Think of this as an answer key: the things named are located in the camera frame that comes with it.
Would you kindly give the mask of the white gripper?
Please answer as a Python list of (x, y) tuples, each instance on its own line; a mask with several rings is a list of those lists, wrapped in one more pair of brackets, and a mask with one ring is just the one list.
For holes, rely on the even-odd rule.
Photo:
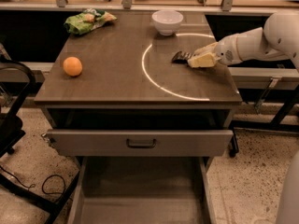
[(193, 54), (195, 56), (188, 60), (188, 66), (191, 68), (213, 67), (218, 60), (226, 65), (242, 62), (237, 50), (237, 35), (228, 35), (218, 43), (214, 42), (195, 50)]

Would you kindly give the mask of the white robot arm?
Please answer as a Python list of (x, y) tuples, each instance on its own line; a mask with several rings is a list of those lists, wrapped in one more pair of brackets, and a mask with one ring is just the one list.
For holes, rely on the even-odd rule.
[[(233, 65), (248, 60), (279, 61), (290, 59), (299, 70), (299, 15), (282, 11), (272, 14), (259, 27), (197, 49), (187, 59), (191, 68), (212, 67), (216, 62)], [(299, 152), (288, 168), (276, 224), (299, 224)]]

